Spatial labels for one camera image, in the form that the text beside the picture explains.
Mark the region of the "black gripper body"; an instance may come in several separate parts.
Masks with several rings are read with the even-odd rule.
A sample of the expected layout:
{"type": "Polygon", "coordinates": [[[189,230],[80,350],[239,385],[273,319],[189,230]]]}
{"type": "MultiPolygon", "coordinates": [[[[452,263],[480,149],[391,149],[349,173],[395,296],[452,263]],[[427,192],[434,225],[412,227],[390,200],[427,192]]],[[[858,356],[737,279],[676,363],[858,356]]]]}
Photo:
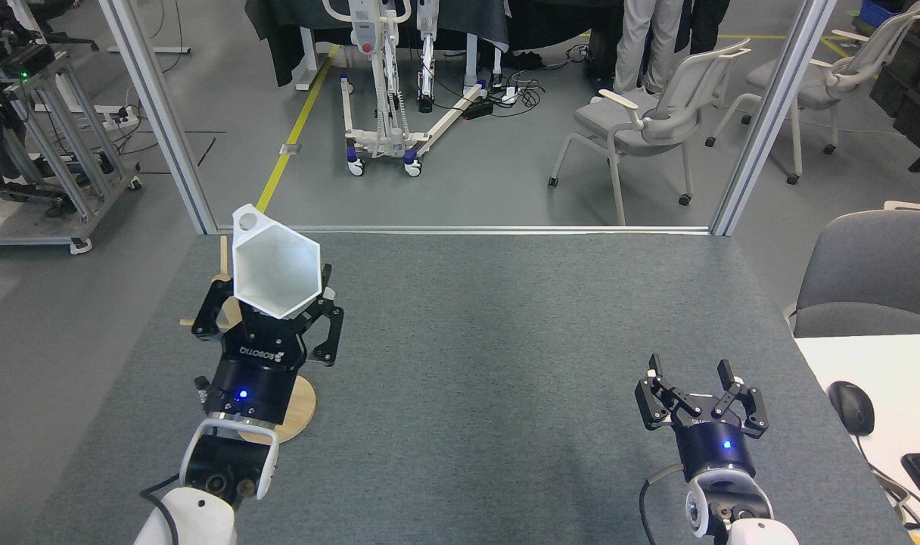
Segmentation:
{"type": "Polygon", "coordinates": [[[301,335],[308,328],[303,315],[276,319],[243,314],[221,335],[222,355],[205,390],[204,411],[284,423],[298,369],[307,356],[301,335]]]}
{"type": "Polygon", "coordinates": [[[754,476],[755,468],[741,432],[741,419],[733,412],[713,419],[676,412],[672,416],[682,473],[690,481],[712,469],[739,469],[754,476]]]}

